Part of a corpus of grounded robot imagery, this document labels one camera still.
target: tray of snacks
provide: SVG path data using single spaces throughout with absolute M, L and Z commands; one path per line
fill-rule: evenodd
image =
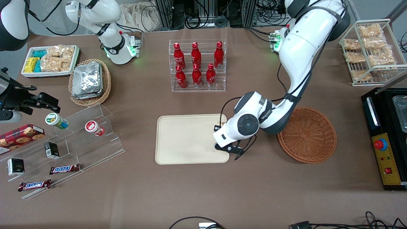
M 28 50 L 21 74 L 27 78 L 69 76 L 79 52 L 76 45 L 32 47 Z

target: snickers bar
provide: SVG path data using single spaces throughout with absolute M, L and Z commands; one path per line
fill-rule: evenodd
M 79 164 L 51 167 L 50 175 L 52 175 L 54 173 L 76 172 L 76 171 L 79 171 L 80 169 L 81 168 L 80 168 Z
M 21 183 L 20 186 L 18 187 L 18 191 L 27 191 L 31 189 L 36 189 L 36 188 L 50 188 L 51 187 L 51 179 L 46 180 L 46 181 L 41 181 L 41 182 L 33 182 L 33 183 Z

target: wicker basket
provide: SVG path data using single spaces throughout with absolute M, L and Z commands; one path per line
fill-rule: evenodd
M 304 163 L 320 163 L 336 148 L 337 136 L 331 122 L 321 112 L 300 107 L 294 109 L 278 141 L 288 155 Z
M 93 106 L 93 105 L 98 104 L 98 103 L 103 103 L 107 99 L 107 97 L 109 96 L 110 88 L 112 87 L 112 80 L 111 80 L 111 77 L 110 77 L 110 72 L 109 72 L 106 64 L 103 63 L 103 61 L 98 60 L 98 59 L 87 59 L 87 60 L 79 63 L 78 66 L 79 65 L 85 65 L 85 64 L 88 64 L 90 62 L 98 62 L 102 66 L 103 90 L 104 90 L 103 95 L 100 96 L 100 97 L 95 97 L 95 98 L 90 98 L 90 99 L 82 99 L 82 100 L 75 99 L 73 96 L 71 96 L 71 100 L 74 103 L 76 103 L 78 105 L 81 105 L 81 106 L 87 106 L 87 107 Z M 72 94 L 73 74 L 74 73 L 72 72 L 71 75 L 69 76 L 69 85 L 68 85 L 68 90 L 69 90 L 69 92 L 71 94 Z

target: yellow control panel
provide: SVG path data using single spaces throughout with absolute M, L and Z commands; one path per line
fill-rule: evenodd
M 376 160 L 384 185 L 401 185 L 387 133 L 372 137 Z

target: coca-cola bottle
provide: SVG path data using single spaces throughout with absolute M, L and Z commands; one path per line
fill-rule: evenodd
M 192 64 L 198 65 L 198 69 L 201 69 L 201 61 L 202 61 L 201 51 L 199 51 L 198 43 L 196 43 L 196 42 L 192 43 L 191 56 L 192 56 Z
M 177 65 L 181 66 L 182 70 L 185 69 L 185 58 L 184 53 L 179 47 L 179 43 L 174 43 L 174 59 Z
M 223 56 L 225 55 L 224 51 L 223 51 L 223 43 L 221 41 L 218 41 L 218 43 L 216 43 L 216 50 L 215 50 L 215 68 L 220 69 L 223 68 Z
M 208 83 L 208 87 L 213 88 L 215 87 L 215 76 L 216 72 L 213 69 L 213 64 L 208 64 L 208 70 L 206 71 L 206 82 Z
M 177 78 L 177 83 L 181 88 L 186 88 L 188 86 L 188 82 L 186 81 L 185 73 L 182 71 L 181 66 L 177 65 L 175 69 L 177 70 L 177 73 L 175 74 L 175 77 Z
M 194 87 L 200 88 L 202 87 L 202 73 L 197 64 L 194 64 L 193 68 L 194 71 L 192 72 L 192 80 L 194 81 Z

